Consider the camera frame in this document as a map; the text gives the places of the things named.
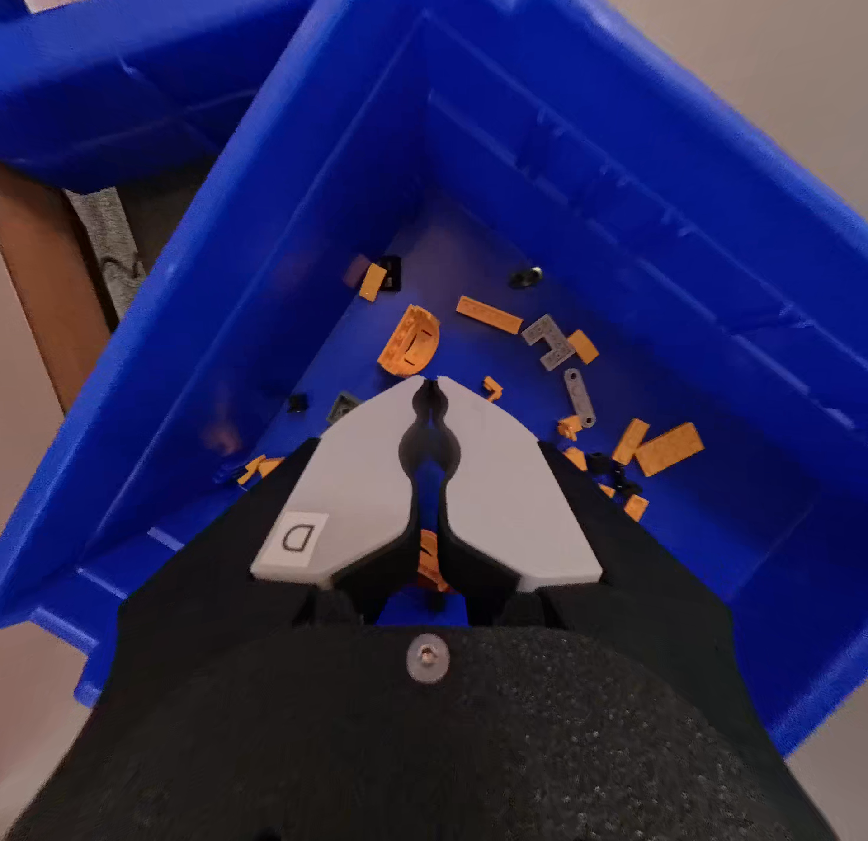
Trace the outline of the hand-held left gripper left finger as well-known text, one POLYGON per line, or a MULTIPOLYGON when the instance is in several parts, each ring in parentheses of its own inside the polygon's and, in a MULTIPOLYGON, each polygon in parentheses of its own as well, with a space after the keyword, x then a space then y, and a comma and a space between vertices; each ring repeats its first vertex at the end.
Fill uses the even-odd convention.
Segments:
POLYGON ((344 592, 368 622, 416 581, 422 527, 415 474, 429 396, 429 380, 405 379, 315 441, 251 575, 344 592))

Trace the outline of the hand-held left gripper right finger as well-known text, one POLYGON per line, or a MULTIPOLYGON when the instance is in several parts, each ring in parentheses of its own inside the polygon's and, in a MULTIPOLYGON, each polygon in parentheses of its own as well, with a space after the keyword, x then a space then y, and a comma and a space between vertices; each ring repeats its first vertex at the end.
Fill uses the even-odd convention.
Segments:
POLYGON ((602 565, 534 433, 445 376, 436 429, 440 571, 471 625, 492 624, 517 595, 600 582, 602 565))

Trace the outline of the large orange curved brick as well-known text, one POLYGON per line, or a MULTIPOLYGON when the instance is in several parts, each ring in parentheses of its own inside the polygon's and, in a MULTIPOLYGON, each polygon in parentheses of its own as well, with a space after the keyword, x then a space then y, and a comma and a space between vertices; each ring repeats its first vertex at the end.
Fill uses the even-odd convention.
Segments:
POLYGON ((418 375, 434 357, 439 340, 438 319, 419 305, 408 305, 377 364, 396 377, 418 375))

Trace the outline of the grey toy link plate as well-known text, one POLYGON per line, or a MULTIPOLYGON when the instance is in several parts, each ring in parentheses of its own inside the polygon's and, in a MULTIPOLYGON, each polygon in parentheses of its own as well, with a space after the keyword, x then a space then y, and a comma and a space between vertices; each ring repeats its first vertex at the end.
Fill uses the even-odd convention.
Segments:
POLYGON ((594 427, 596 415, 584 379, 577 368, 567 368, 563 373, 573 413, 583 429, 594 427))

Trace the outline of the black toy clip pieces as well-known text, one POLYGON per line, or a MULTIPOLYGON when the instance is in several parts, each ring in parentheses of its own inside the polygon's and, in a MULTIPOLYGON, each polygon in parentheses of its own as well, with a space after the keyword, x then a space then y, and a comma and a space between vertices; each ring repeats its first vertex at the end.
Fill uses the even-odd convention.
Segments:
POLYGON ((594 452, 587 453, 584 457, 588 473, 596 478, 602 487, 610 489, 606 493, 610 494, 611 497, 627 500, 633 496, 641 497, 643 495, 642 486, 629 480, 626 475, 626 467, 613 460, 611 456, 594 452))

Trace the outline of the grey angled toy plate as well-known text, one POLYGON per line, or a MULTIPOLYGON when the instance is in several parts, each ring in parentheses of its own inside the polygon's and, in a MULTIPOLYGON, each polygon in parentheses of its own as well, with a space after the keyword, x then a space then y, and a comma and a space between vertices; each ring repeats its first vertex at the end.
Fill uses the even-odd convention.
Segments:
POLYGON ((577 356, 576 349, 550 314, 542 315, 526 326, 520 335, 529 346, 535 346, 539 343, 546 346, 546 352, 540 361, 548 372, 554 371, 563 363, 577 356))

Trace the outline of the brown wooden board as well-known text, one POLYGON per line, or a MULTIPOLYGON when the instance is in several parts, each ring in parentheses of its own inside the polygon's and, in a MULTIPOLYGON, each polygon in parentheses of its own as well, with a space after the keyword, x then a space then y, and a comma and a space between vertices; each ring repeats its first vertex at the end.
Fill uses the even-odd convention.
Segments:
POLYGON ((119 323, 88 233, 63 190, 2 164, 1 247, 51 385, 68 413, 119 323))

